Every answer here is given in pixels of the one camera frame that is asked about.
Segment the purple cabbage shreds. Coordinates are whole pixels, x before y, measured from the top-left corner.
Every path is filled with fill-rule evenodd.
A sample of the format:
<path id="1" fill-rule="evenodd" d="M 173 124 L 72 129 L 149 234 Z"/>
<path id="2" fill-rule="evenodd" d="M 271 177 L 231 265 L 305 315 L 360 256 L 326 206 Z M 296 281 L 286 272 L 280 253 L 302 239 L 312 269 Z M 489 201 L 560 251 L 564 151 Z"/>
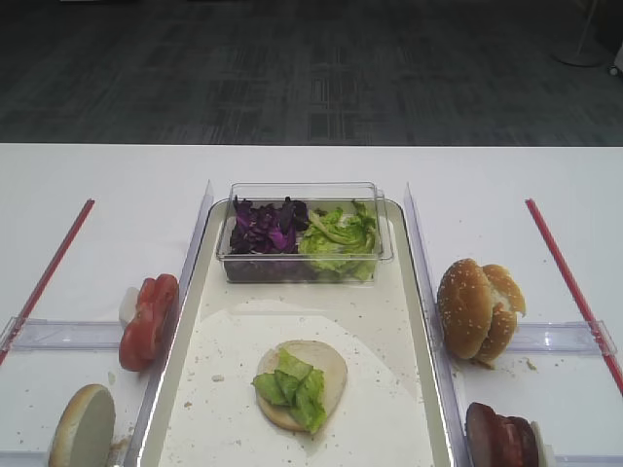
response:
<path id="1" fill-rule="evenodd" d="M 230 236 L 232 254 L 297 254 L 297 235 L 310 224 L 308 207 L 286 197 L 281 207 L 273 203 L 254 207 L 250 200 L 234 198 L 236 225 Z"/>

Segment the right long clear divider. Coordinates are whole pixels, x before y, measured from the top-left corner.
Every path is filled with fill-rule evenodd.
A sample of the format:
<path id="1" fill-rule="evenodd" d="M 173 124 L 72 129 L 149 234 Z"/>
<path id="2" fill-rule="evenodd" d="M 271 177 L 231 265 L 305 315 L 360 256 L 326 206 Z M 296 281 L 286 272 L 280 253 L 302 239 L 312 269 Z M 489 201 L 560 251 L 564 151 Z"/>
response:
<path id="1" fill-rule="evenodd" d="M 435 394 L 444 432 L 445 446 L 443 452 L 448 458 L 450 466 L 471 466 L 472 462 L 464 435 L 461 410 L 455 391 L 451 358 L 444 346 L 441 320 L 437 314 L 436 292 L 431 280 L 420 213 L 410 184 L 406 185 L 404 207 L 411 241 L 411 254 L 421 298 L 428 352 L 434 373 Z"/>

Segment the red strip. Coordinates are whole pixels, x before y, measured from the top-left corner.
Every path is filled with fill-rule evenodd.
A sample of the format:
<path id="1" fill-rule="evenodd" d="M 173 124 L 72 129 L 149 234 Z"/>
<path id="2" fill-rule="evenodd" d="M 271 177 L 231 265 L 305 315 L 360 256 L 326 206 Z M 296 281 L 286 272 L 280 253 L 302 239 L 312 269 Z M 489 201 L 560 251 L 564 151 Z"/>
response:
<path id="1" fill-rule="evenodd" d="M 536 202 L 532 198 L 525 200 L 525 205 L 530 212 L 557 268 L 568 287 L 568 290 L 580 311 L 585 322 L 588 323 L 589 329 L 600 348 L 605 364 L 614 380 L 619 392 L 622 392 L 622 369 L 616 359 L 613 345 L 606 338 L 606 328 L 599 324 L 587 300 L 585 299 L 578 283 L 571 272 L 568 263 L 560 250 L 555 237 L 552 235 L 543 215 L 541 214 Z"/>
<path id="2" fill-rule="evenodd" d="M 6 357 L 8 356 L 10 352 L 11 344 L 13 343 L 15 338 L 18 336 L 19 332 L 21 331 L 21 328 L 23 327 L 26 320 L 29 318 L 32 310 L 37 305 L 38 301 L 43 295 L 43 292 L 45 291 L 57 267 L 59 266 L 67 250 L 71 246 L 74 238 L 76 237 L 76 235 L 78 234 L 82 226 L 84 225 L 89 214 L 91 213 L 94 204 L 95 204 L 95 200 L 92 198 L 89 198 L 85 201 L 82 209 L 80 210 L 79 214 L 77 215 L 76 219 L 74 220 L 67 234 L 63 238 L 61 244 L 56 249 L 52 259 L 46 266 L 44 272 L 42 273 L 41 277 L 39 278 L 32 292 L 30 293 L 20 313 L 18 314 L 17 317 L 14 317 L 7 324 L 5 330 L 3 331 L 3 336 L 1 339 L 1 359 L 0 359 L 1 363 L 4 363 Z"/>

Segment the metal baking tray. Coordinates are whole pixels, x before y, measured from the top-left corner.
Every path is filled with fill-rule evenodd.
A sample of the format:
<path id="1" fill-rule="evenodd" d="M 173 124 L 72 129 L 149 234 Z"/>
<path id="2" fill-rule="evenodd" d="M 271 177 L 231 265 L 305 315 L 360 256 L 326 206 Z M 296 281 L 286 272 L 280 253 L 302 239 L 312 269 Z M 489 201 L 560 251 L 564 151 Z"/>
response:
<path id="1" fill-rule="evenodd" d="M 388 202 L 382 220 L 393 257 L 364 284 L 228 282 L 215 255 L 226 208 L 208 214 L 141 464 L 450 465 L 401 206 Z M 314 435 L 269 422 L 251 383 L 261 358 L 291 340 L 326 342 L 348 367 Z"/>

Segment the dark meat patty front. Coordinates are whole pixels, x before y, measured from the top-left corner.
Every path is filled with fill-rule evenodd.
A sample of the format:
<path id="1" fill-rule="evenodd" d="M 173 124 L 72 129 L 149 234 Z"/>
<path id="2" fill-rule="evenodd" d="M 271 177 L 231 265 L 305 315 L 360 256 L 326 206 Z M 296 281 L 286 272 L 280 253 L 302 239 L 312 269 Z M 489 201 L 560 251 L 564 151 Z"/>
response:
<path id="1" fill-rule="evenodd" d="M 473 465 L 494 467 L 502 465 L 499 444 L 499 424 L 494 410 L 481 403 L 471 403 L 465 421 L 466 438 Z"/>

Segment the white patty stand block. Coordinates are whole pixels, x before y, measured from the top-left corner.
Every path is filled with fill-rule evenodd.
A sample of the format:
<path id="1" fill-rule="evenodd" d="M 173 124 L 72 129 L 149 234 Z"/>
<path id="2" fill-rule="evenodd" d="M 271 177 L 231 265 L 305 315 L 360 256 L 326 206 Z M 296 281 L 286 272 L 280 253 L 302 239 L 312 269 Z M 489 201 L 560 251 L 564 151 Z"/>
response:
<path id="1" fill-rule="evenodd" d="M 544 442 L 538 423 L 536 421 L 531 421 L 530 426 L 535 436 L 535 442 L 538 452 L 538 466 L 556 467 L 557 464 L 553 448 Z"/>

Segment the upright bun half left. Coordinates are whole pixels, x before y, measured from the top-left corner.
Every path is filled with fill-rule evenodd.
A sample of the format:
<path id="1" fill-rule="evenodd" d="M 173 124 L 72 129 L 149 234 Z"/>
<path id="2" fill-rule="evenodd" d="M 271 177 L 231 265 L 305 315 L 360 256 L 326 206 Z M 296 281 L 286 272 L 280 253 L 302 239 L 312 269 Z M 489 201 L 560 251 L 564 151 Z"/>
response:
<path id="1" fill-rule="evenodd" d="M 61 415 L 48 465 L 105 466 L 115 421 L 115 405 L 110 391 L 98 383 L 83 386 Z"/>

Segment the right lower clear crossbar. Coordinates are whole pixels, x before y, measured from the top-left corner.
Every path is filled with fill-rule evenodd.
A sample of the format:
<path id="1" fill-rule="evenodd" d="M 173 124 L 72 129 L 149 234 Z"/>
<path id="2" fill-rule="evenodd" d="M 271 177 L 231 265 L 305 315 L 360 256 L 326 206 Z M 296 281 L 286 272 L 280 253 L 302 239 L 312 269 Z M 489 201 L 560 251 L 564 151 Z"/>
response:
<path id="1" fill-rule="evenodd" d="M 622 467 L 621 455 L 557 454 L 551 445 L 545 446 L 549 466 L 560 467 Z"/>

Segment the left upper clear crossbar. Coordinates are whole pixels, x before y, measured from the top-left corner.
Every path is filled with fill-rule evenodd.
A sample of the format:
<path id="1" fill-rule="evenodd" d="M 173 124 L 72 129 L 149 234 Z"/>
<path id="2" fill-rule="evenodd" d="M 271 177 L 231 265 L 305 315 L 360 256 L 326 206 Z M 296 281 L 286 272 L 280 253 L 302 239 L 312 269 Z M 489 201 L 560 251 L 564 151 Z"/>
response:
<path id="1" fill-rule="evenodd" d="M 122 334 L 123 328 L 117 321 L 58 321 L 14 317 L 1 332 L 1 350 L 117 350 Z"/>

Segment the right red strip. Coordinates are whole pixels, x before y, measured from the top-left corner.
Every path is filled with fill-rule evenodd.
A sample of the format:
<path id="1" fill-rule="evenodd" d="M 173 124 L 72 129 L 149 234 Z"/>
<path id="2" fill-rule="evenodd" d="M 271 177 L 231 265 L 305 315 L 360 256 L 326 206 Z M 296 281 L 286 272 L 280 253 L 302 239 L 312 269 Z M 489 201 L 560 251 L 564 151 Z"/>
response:
<path id="1" fill-rule="evenodd" d="M 622 392 L 622 369 L 616 359 L 613 345 L 606 338 L 606 328 L 599 324 L 587 300 L 585 299 L 578 283 L 571 272 L 568 263 L 560 250 L 555 237 L 552 235 L 543 215 L 541 214 L 536 202 L 532 198 L 525 200 L 525 205 L 530 212 L 557 268 L 568 287 L 568 290 L 580 311 L 585 322 L 588 323 L 589 329 L 600 348 L 605 364 L 614 380 L 619 392 Z"/>

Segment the sesame bun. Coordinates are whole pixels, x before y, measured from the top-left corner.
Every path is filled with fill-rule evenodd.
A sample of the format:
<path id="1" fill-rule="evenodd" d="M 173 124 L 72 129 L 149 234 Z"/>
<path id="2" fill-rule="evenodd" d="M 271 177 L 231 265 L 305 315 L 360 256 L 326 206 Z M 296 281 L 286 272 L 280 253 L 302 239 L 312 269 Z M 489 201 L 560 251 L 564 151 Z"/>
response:
<path id="1" fill-rule="evenodd" d="M 473 259 L 454 262 L 437 291 L 444 342 L 456 357 L 466 360 L 480 350 L 493 319 L 489 279 Z"/>
<path id="2" fill-rule="evenodd" d="M 476 359 L 491 366 L 510 344 L 517 328 L 517 314 L 526 315 L 526 304 L 519 285 L 500 265 L 485 265 L 483 272 L 492 285 L 494 302 L 492 323 Z"/>

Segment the bottom bun slice on tray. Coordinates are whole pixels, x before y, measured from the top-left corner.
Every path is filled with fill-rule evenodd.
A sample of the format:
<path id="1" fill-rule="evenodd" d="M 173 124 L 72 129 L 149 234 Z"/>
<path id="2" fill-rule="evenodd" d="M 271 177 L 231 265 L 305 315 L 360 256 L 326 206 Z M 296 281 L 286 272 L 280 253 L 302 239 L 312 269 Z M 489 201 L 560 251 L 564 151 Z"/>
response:
<path id="1" fill-rule="evenodd" d="M 322 397 L 322 402 L 327 413 L 327 418 L 320 426 L 321 428 L 329 416 L 337 409 L 346 388 L 348 379 L 346 361 L 337 350 L 325 342 L 285 341 L 276 348 L 270 349 L 265 353 L 258 365 L 256 376 L 263 373 L 272 373 L 276 369 L 278 361 L 277 352 L 281 348 L 288 350 L 300 360 L 323 371 L 324 395 Z M 264 401 L 257 392 L 256 397 L 260 410 L 272 423 L 286 430 L 306 432 L 297 425 L 294 419 L 287 413 L 286 409 L 274 408 L 268 402 Z"/>

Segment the left red strip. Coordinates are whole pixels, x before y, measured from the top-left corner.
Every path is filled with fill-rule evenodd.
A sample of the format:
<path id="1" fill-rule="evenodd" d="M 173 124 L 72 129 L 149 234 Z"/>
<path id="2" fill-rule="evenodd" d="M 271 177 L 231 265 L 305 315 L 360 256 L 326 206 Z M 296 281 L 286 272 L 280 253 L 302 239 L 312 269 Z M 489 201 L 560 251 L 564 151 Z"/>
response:
<path id="1" fill-rule="evenodd" d="M 46 266 L 44 272 L 42 273 L 41 277 L 39 278 L 32 292 L 30 293 L 20 313 L 18 314 L 17 317 L 14 317 L 7 324 L 5 330 L 3 331 L 3 336 L 1 339 L 1 359 L 0 359 L 1 363 L 4 363 L 6 357 L 8 356 L 10 352 L 11 344 L 13 343 L 15 338 L 18 336 L 19 332 L 21 331 L 21 328 L 23 327 L 26 320 L 29 318 L 32 310 L 37 305 L 38 301 L 43 295 L 43 292 L 45 291 L 57 267 L 59 266 L 67 250 L 71 246 L 74 238 L 76 237 L 76 235 L 78 234 L 82 226 L 84 225 L 89 214 L 91 213 L 94 204 L 95 204 L 95 200 L 92 198 L 89 198 L 85 201 L 82 209 L 80 210 L 79 214 L 77 215 L 76 219 L 74 220 L 67 234 L 63 238 L 61 244 L 56 249 L 52 259 Z"/>

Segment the green lettuce in container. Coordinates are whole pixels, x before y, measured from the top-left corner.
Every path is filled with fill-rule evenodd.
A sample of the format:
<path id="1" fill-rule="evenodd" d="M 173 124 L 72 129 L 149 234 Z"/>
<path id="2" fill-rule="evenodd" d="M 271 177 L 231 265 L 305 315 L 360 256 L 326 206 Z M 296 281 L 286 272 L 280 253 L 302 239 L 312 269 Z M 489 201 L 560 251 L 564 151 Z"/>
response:
<path id="1" fill-rule="evenodd" d="M 373 277 L 375 260 L 354 260 L 371 255 L 376 245 L 376 218 L 362 202 L 351 202 L 354 212 L 341 206 L 331 211 L 316 209 L 309 213 L 310 224 L 298 245 L 300 254 L 321 257 L 312 268 L 322 280 L 368 281 Z"/>

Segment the left lower clear crossbar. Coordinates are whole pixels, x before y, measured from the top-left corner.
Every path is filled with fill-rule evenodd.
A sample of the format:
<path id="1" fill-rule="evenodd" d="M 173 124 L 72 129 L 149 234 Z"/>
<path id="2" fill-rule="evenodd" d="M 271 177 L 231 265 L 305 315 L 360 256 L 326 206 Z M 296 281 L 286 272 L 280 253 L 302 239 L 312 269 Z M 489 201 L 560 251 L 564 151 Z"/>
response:
<path id="1" fill-rule="evenodd" d="M 1 451 L 0 467 L 47 467 L 48 455 L 41 451 Z"/>

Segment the right upper clear crossbar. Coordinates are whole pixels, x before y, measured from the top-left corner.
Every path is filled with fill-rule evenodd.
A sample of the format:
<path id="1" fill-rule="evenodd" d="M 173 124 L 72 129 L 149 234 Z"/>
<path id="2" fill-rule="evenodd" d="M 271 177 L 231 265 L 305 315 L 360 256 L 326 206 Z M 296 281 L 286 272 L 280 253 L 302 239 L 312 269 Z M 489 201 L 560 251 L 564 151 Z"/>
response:
<path id="1" fill-rule="evenodd" d="M 603 321 L 522 323 L 508 346 L 513 353 L 615 356 L 617 347 Z"/>

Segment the white floor stand base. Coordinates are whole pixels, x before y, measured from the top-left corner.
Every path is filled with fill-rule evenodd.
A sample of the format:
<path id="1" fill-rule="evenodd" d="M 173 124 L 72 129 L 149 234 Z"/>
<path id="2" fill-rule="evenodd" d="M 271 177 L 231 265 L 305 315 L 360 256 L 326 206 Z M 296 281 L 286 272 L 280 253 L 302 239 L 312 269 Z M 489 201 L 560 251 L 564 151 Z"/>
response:
<path id="1" fill-rule="evenodd" d="M 599 0 L 590 2 L 590 8 L 583 20 L 582 32 L 577 43 L 573 46 L 557 46 L 550 53 L 550 56 L 555 61 L 576 68 L 596 68 L 605 65 L 607 62 L 606 53 L 602 50 L 600 45 L 589 38 L 589 32 L 599 5 Z"/>

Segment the lettuce leaf on bun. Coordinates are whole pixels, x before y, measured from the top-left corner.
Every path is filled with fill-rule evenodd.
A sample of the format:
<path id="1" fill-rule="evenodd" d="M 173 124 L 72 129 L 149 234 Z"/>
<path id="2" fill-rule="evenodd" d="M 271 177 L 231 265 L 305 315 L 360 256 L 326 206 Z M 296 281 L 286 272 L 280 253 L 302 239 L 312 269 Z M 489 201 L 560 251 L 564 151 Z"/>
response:
<path id="1" fill-rule="evenodd" d="M 327 418 L 322 397 L 324 373 L 288 350 L 278 352 L 277 367 L 252 380 L 256 392 L 274 408 L 284 408 L 304 431 L 314 434 Z"/>

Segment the sesame bun rear right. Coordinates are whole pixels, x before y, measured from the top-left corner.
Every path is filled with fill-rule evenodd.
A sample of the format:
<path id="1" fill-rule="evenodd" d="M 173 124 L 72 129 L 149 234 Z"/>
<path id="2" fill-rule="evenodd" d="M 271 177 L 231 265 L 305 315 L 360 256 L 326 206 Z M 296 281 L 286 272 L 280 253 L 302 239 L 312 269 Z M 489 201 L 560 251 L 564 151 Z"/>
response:
<path id="1" fill-rule="evenodd" d="M 492 323 L 476 359 L 491 366 L 510 344 L 517 328 L 517 314 L 526 315 L 526 304 L 519 285 L 500 265 L 485 265 L 483 272 L 492 285 L 494 302 Z"/>

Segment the dark meat patty rear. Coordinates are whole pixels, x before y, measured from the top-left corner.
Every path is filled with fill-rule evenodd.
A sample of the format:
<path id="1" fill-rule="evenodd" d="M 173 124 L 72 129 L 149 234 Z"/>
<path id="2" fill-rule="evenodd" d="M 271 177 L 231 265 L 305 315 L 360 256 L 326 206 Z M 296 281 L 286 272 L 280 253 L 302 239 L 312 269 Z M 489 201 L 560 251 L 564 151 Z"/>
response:
<path id="1" fill-rule="evenodd" d="M 500 466 L 539 465 L 539 454 L 534 432 L 528 421 L 518 416 L 497 417 L 500 443 Z"/>

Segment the white tomato stand block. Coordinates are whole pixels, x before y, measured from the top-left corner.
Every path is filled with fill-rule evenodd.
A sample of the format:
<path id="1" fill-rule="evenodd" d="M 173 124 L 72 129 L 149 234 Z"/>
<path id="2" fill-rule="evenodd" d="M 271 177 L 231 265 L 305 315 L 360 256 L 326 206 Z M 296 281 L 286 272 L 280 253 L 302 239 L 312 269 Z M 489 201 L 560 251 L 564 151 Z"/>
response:
<path id="1" fill-rule="evenodd" d="M 138 295 L 138 289 L 134 287 L 127 288 L 119 308 L 119 320 L 123 328 L 126 328 L 136 314 Z"/>

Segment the sesame bun front right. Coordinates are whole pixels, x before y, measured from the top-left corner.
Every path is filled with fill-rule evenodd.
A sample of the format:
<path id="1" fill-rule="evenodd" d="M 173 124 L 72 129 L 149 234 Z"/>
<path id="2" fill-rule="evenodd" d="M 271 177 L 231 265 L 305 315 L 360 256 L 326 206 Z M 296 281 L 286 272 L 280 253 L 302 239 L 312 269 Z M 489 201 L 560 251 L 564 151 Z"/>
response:
<path id="1" fill-rule="evenodd" d="M 456 357 L 466 360 L 480 350 L 493 319 L 489 279 L 473 259 L 454 262 L 437 291 L 444 342 Z"/>

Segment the clear crossbar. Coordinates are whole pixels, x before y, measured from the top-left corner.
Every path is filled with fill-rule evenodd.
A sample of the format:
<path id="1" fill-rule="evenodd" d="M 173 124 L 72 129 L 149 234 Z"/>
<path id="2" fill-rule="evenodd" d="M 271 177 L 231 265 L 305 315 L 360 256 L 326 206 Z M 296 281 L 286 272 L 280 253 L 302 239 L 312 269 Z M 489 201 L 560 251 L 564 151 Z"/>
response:
<path id="1" fill-rule="evenodd" d="M 0 467 L 47 467 L 48 455 L 41 451 L 1 451 Z"/>
<path id="2" fill-rule="evenodd" d="M 1 350 L 117 350 L 122 334 L 123 328 L 117 321 L 58 321 L 14 317 L 1 332 Z"/>
<path id="3" fill-rule="evenodd" d="M 615 356 L 617 347 L 603 321 L 522 323 L 508 346 L 513 353 Z"/>
<path id="4" fill-rule="evenodd" d="M 557 454 L 551 445 L 545 446 L 549 466 L 560 467 L 622 467 L 621 455 Z"/>

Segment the dark meat patty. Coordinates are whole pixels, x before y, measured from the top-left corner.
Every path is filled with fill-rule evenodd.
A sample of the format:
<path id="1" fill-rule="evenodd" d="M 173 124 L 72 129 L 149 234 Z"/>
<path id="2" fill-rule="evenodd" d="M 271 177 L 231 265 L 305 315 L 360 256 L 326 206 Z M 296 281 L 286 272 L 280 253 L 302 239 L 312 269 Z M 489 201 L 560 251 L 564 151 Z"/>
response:
<path id="1" fill-rule="evenodd" d="M 518 416 L 497 417 L 500 443 L 500 466 L 539 465 L 539 454 L 534 432 L 528 421 Z"/>
<path id="2" fill-rule="evenodd" d="M 502 465 L 499 444 L 499 424 L 494 410 L 481 403 L 471 403 L 465 421 L 466 438 L 473 465 L 494 467 Z"/>

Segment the clear plastic salad container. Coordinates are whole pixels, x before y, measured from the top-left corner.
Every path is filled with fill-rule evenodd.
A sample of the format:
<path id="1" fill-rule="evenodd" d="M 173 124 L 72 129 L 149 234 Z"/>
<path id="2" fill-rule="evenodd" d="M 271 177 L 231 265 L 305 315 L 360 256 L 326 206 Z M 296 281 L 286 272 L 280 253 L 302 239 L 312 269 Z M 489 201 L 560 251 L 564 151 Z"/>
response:
<path id="1" fill-rule="evenodd" d="M 247 199 L 254 207 L 273 203 L 281 207 L 284 199 L 290 197 L 304 202 L 308 214 L 319 209 L 331 211 L 338 206 L 351 214 L 353 200 L 366 205 L 376 218 L 377 234 L 374 253 L 353 257 L 354 260 L 389 261 L 393 249 L 389 238 L 389 221 L 384 193 L 371 182 L 314 182 L 314 183 L 236 183 L 230 190 L 225 209 L 223 225 L 216 247 L 216 257 L 222 263 L 229 281 L 233 283 L 366 283 L 368 281 L 322 280 L 312 268 L 312 261 L 321 257 L 300 254 L 232 254 L 230 236 L 236 225 L 234 198 Z"/>

